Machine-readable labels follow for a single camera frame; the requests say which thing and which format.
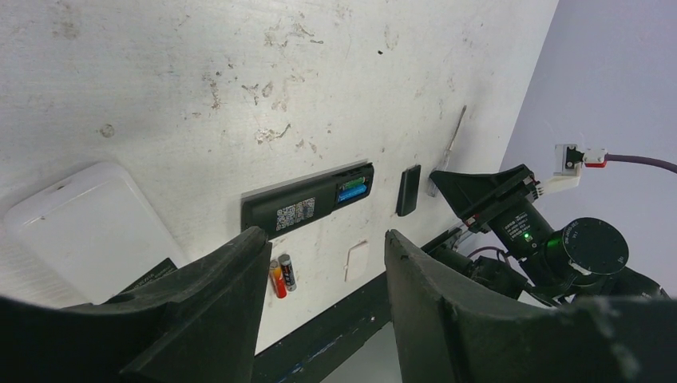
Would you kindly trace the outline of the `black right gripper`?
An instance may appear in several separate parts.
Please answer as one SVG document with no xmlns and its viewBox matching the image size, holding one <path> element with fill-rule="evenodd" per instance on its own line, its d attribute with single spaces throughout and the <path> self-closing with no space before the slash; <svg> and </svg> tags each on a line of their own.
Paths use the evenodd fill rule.
<svg viewBox="0 0 677 383">
<path fill-rule="evenodd" d="M 526 165 L 492 174 L 434 171 L 430 179 L 471 232 L 494 233 L 521 263 L 543 256 L 554 230 L 534 206 L 540 182 Z"/>
</svg>

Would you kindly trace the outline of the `black battery cover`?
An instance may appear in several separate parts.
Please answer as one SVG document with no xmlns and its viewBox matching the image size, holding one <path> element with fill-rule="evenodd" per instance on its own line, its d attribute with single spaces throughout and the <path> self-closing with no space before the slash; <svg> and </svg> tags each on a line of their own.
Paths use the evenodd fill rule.
<svg viewBox="0 0 677 383">
<path fill-rule="evenodd" d="M 395 210 L 397 216 L 406 216 L 416 209 L 421 169 L 421 165 L 416 164 L 402 172 Z"/>
</svg>

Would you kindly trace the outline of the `white battery cover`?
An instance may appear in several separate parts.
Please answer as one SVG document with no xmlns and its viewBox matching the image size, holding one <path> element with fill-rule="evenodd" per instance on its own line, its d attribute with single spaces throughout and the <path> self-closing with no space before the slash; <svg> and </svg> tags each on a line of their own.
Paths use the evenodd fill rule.
<svg viewBox="0 0 677 383">
<path fill-rule="evenodd" d="M 351 282 L 360 278 L 365 272 L 369 259 L 369 243 L 362 241 L 347 252 L 344 281 Z"/>
</svg>

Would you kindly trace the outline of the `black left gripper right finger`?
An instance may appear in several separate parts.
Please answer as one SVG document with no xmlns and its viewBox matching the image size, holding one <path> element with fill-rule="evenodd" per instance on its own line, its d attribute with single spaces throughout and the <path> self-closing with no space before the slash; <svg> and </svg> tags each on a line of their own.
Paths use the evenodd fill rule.
<svg viewBox="0 0 677 383">
<path fill-rule="evenodd" d="M 556 309 L 507 298 L 385 235 L 404 382 L 673 382 L 676 303 L 593 297 Z"/>
</svg>

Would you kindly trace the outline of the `blue AAA battery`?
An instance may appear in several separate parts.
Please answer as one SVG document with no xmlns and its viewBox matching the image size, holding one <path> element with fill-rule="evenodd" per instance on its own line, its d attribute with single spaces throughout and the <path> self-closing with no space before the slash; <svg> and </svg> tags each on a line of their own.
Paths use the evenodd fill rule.
<svg viewBox="0 0 677 383">
<path fill-rule="evenodd" d="M 338 194 L 338 203 L 345 203 L 348 200 L 357 198 L 360 195 L 365 194 L 368 191 L 368 187 L 365 184 L 359 184 L 351 188 L 345 189 Z"/>
</svg>

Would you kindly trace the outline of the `black bar tool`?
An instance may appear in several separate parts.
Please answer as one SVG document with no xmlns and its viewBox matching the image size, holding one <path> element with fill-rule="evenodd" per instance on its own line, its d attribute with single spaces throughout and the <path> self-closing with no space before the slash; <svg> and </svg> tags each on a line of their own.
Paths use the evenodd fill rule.
<svg viewBox="0 0 677 383">
<path fill-rule="evenodd" d="M 363 176 L 368 191 L 338 203 L 341 185 Z M 258 227 L 270 239 L 280 237 L 365 199 L 371 193 L 373 182 L 374 165 L 366 162 L 256 192 L 243 198 L 240 230 Z"/>
</svg>

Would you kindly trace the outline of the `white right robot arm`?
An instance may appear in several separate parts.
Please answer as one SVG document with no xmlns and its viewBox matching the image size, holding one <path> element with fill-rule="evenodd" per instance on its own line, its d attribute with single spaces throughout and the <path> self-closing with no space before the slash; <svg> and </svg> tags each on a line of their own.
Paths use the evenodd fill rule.
<svg viewBox="0 0 677 383">
<path fill-rule="evenodd" d="M 668 296 L 627 266 L 628 244 L 610 223 L 583 217 L 553 229 L 533 205 L 540 182 L 523 164 L 493 174 L 434 171 L 430 179 L 469 232 L 492 232 L 504 246 L 495 259 L 450 249 L 431 256 L 498 294 L 527 293 L 546 306 L 600 295 Z"/>
</svg>

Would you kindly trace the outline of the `white red remote control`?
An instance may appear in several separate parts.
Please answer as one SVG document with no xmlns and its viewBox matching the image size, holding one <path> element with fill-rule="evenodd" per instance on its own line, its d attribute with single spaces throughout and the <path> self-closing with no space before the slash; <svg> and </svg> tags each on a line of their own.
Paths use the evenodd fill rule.
<svg viewBox="0 0 677 383">
<path fill-rule="evenodd" d="M 3 223 L 87 303 L 102 304 L 190 262 L 130 174 L 111 162 L 23 200 Z"/>
</svg>

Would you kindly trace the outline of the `black AAA battery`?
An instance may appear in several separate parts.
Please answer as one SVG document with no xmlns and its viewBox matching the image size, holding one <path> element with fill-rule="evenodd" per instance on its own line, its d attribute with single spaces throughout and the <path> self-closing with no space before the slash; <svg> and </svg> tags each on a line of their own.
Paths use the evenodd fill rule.
<svg viewBox="0 0 677 383">
<path fill-rule="evenodd" d="M 278 257 L 279 265 L 281 267 L 283 280 L 288 291 L 295 291 L 297 288 L 295 274 L 292 266 L 291 256 L 282 254 Z"/>
</svg>

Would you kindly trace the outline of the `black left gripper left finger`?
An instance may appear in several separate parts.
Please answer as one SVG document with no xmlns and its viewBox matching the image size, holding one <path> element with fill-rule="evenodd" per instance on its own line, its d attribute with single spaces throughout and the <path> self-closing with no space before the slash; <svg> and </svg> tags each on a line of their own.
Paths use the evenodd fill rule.
<svg viewBox="0 0 677 383">
<path fill-rule="evenodd" d="M 252 227 L 101 305 L 1 300 L 4 382 L 248 382 L 271 243 Z"/>
</svg>

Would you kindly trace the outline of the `red AAA battery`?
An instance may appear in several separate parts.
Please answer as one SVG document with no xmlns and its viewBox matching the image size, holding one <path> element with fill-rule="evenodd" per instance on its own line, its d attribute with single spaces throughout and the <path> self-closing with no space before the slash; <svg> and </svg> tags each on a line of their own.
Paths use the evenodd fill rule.
<svg viewBox="0 0 677 383">
<path fill-rule="evenodd" d="M 283 299 L 287 297 L 287 287 L 285 283 L 285 279 L 283 276 L 283 269 L 280 266 L 279 262 L 275 259 L 271 260 L 270 266 L 269 266 L 269 276 L 271 279 L 271 283 L 273 285 L 273 289 L 275 292 L 275 295 L 279 299 Z"/>
</svg>

